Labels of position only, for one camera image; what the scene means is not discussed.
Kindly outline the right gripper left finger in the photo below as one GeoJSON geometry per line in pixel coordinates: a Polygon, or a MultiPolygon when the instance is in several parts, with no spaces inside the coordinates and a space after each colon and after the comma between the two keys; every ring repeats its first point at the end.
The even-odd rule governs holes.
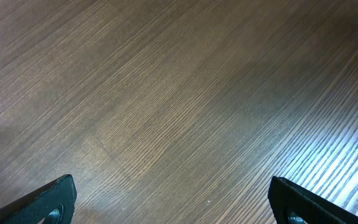
{"type": "Polygon", "coordinates": [[[0,208],[0,224],[70,224],[76,196],[73,176],[65,174],[0,208]]]}

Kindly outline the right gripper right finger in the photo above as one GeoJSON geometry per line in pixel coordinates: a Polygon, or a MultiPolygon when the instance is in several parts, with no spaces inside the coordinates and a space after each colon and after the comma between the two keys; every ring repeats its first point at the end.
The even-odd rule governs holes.
{"type": "Polygon", "coordinates": [[[280,224],[358,224],[358,216],[284,177],[272,177],[268,200],[280,224]]]}

